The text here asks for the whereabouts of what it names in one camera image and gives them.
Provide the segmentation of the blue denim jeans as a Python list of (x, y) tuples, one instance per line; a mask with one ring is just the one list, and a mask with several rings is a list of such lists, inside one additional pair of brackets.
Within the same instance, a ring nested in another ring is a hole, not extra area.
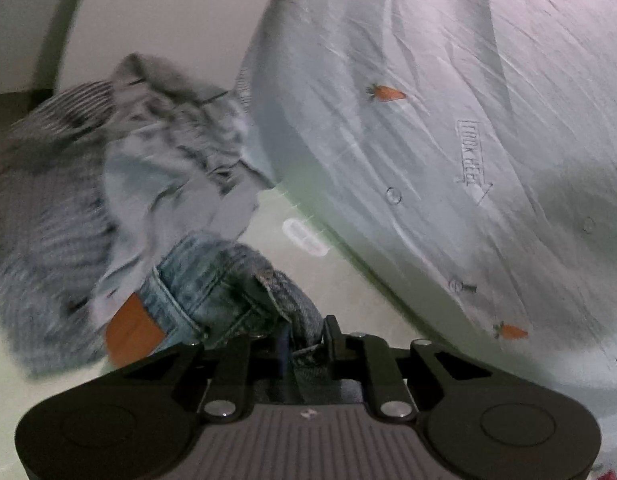
[(175, 344), (211, 350), (238, 336), (267, 340), (266, 399), (301, 403), (300, 369), (323, 318), (291, 278), (254, 248), (210, 233), (179, 242), (118, 310), (106, 329), (111, 362), (123, 367)]

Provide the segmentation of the grey crumpled garment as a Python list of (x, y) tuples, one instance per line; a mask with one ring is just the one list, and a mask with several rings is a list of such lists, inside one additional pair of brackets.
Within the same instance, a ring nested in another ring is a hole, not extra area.
[(242, 160), (250, 122), (235, 92), (139, 53), (118, 64), (111, 82), (103, 188), (116, 237), (89, 306), (97, 327), (188, 234), (238, 238), (261, 188)]

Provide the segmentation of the carrot print bed sheet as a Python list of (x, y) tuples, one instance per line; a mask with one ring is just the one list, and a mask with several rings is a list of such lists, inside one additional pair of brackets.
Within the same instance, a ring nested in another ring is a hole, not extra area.
[(249, 162), (444, 339), (617, 412), (617, 0), (272, 0)]

